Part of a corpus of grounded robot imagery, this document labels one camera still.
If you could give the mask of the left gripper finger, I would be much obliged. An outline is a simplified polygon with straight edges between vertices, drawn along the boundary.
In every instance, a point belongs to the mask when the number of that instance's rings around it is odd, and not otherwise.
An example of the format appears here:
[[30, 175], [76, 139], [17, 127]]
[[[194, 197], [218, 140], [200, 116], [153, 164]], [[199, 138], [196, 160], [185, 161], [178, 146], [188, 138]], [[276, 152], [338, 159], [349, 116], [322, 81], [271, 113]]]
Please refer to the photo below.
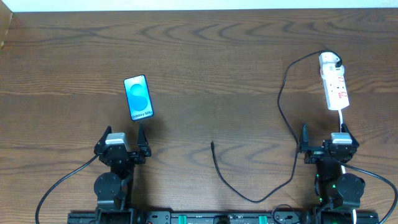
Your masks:
[[105, 145], [106, 144], [106, 138], [108, 137], [109, 134], [112, 133], [111, 126], [108, 126], [104, 132], [104, 134], [100, 137], [97, 145]]
[[139, 125], [139, 132], [137, 135], [137, 146], [141, 151], [147, 152], [149, 149], [149, 143], [147, 142], [146, 135], [144, 132], [143, 124]]

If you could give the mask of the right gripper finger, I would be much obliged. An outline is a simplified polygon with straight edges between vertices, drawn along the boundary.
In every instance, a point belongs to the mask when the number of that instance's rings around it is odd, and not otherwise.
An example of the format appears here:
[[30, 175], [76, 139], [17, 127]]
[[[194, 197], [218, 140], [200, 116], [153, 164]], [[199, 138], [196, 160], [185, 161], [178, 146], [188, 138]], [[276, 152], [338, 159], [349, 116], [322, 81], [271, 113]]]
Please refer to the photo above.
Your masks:
[[351, 140], [352, 140], [352, 143], [356, 143], [356, 139], [355, 139], [355, 137], [351, 134], [351, 132], [349, 131], [347, 124], [345, 124], [345, 123], [341, 124], [341, 126], [340, 126], [340, 131], [341, 131], [342, 133], [348, 133], [349, 136], [350, 136], [350, 138], [351, 138]]
[[305, 123], [303, 123], [302, 128], [301, 128], [299, 146], [300, 147], [308, 147], [309, 146], [308, 128]]

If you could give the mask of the blue Galaxy smartphone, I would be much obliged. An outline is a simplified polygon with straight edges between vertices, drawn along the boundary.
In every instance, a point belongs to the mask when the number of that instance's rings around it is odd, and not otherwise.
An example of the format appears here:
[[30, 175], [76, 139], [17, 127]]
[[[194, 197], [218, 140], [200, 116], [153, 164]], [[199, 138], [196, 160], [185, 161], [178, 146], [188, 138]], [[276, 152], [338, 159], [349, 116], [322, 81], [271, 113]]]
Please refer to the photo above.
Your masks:
[[133, 121], [150, 118], [154, 115], [152, 100], [145, 75], [124, 80], [130, 117]]

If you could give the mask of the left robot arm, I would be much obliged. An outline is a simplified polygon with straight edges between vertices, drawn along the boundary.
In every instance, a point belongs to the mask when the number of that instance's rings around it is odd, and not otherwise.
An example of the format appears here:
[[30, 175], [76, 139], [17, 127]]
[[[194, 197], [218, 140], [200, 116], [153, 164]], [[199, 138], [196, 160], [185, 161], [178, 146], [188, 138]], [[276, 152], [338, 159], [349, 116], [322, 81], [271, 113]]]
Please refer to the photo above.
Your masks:
[[139, 126], [136, 145], [138, 150], [130, 151], [126, 135], [113, 133], [109, 126], [96, 144], [94, 154], [110, 167], [110, 171], [101, 174], [94, 183], [96, 223], [145, 222], [144, 216], [130, 207], [134, 168], [151, 156], [143, 125]]

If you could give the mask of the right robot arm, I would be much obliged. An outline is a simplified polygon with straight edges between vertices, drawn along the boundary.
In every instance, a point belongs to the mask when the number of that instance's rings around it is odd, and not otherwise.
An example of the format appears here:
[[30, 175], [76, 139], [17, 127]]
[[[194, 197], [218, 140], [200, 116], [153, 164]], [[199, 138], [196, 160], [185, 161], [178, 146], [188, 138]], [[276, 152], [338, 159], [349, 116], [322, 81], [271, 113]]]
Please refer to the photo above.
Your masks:
[[350, 161], [357, 152], [359, 142], [350, 133], [347, 125], [341, 131], [331, 133], [330, 139], [321, 146], [311, 146], [308, 128], [302, 125], [297, 150], [304, 153], [304, 163], [315, 164], [317, 174], [314, 191], [320, 204], [307, 215], [307, 223], [354, 223], [353, 210], [360, 207], [365, 181], [357, 175], [343, 172], [341, 166]]

